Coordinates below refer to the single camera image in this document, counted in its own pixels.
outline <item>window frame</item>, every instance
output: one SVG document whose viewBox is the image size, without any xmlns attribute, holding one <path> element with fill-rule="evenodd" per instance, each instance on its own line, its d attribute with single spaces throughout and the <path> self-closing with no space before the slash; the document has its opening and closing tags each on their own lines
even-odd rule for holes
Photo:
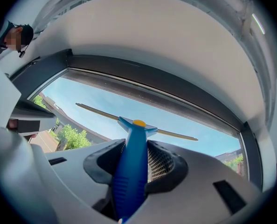
<svg viewBox="0 0 277 224">
<path fill-rule="evenodd" d="M 10 77 L 10 80 L 21 92 L 21 98 L 33 99 L 55 79 L 73 69 L 115 77 L 116 79 L 122 79 L 133 84 L 140 84 L 145 88 L 170 95 L 180 101 L 185 101 L 193 107 L 211 115 L 214 119 L 229 125 L 239 133 L 238 137 L 243 156 L 246 157 L 249 180 L 262 190 L 263 169 L 260 151 L 248 123 L 243 124 L 219 100 L 201 88 L 177 76 L 147 65 L 112 57 L 75 56 L 72 54 L 71 49 L 66 49 L 51 56 L 41 58 L 32 65 L 30 63 L 26 64 L 21 69 L 21 72 L 16 72 L 15 76 Z M 163 79 L 165 81 L 170 80 L 173 86 L 162 82 Z M 27 81 L 32 82 L 26 86 L 25 83 Z"/>
</svg>

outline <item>building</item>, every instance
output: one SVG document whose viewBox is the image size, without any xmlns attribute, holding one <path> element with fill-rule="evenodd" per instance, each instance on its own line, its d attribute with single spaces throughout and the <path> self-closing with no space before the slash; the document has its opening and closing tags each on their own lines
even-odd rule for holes
<svg viewBox="0 0 277 224">
<path fill-rule="evenodd" d="M 230 161 L 234 160 L 235 158 L 239 157 L 240 155 L 242 155 L 242 150 L 238 149 L 231 153 L 224 153 L 224 154 L 218 155 L 215 158 L 223 163 L 226 163 L 226 162 L 230 162 Z"/>
<path fill-rule="evenodd" d="M 55 125 L 52 129 L 56 134 L 59 133 L 65 125 L 70 125 L 73 129 L 77 129 L 78 132 L 85 130 L 87 132 L 87 140 L 93 144 L 99 144 L 111 139 L 98 134 L 87 127 L 77 123 L 75 120 L 71 119 L 59 106 L 55 104 L 50 97 L 46 97 L 42 92 L 39 94 L 42 97 L 42 103 L 59 119 L 60 123 Z"/>
</svg>

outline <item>black slot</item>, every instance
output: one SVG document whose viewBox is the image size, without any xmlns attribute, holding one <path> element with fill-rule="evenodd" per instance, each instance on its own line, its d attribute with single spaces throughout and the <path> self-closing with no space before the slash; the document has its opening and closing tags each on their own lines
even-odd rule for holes
<svg viewBox="0 0 277 224">
<path fill-rule="evenodd" d="M 30 133 L 38 132 L 40 128 L 40 120 L 18 120 L 17 132 L 18 133 Z"/>
<path fill-rule="evenodd" d="M 246 205 L 244 200 L 227 181 L 223 180 L 214 182 L 213 185 L 218 191 L 219 195 L 222 197 L 232 215 L 240 211 Z"/>
<path fill-rule="evenodd" d="M 111 188 L 109 187 L 106 197 L 96 202 L 92 208 L 110 219 L 118 221 L 116 209 L 114 207 L 113 198 L 111 195 Z"/>
<path fill-rule="evenodd" d="M 61 163 L 61 162 L 65 162 L 67 161 L 67 159 L 61 157 L 61 158 L 56 158 L 56 159 L 50 159 L 49 160 L 49 163 L 51 166 L 55 165 L 55 164 L 58 164 L 58 163 Z"/>
</svg>

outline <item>sky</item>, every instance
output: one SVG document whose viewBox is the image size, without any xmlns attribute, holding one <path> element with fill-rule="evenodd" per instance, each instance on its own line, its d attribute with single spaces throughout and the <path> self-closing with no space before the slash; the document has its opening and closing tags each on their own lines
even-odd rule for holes
<svg viewBox="0 0 277 224">
<path fill-rule="evenodd" d="M 112 140 L 127 138 L 127 132 L 117 121 L 85 110 L 75 103 L 128 119 L 140 119 L 158 129 L 192 136 L 199 141 L 158 133 L 149 137 L 151 140 L 174 144 L 210 156 L 240 149 L 239 140 L 235 137 L 139 101 L 65 78 L 58 78 L 42 93 L 54 100 L 70 118 Z"/>
</svg>

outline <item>blue plastic handle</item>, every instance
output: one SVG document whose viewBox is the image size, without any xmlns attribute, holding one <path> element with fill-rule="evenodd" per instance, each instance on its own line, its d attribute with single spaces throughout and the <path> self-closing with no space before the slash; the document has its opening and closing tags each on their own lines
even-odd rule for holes
<svg viewBox="0 0 277 224">
<path fill-rule="evenodd" d="M 131 119 L 119 117 L 118 123 L 128 132 L 113 178 L 113 197 L 118 218 L 123 223 L 144 202 L 144 188 L 148 181 L 147 137 L 156 134 L 157 128 L 133 124 Z"/>
</svg>

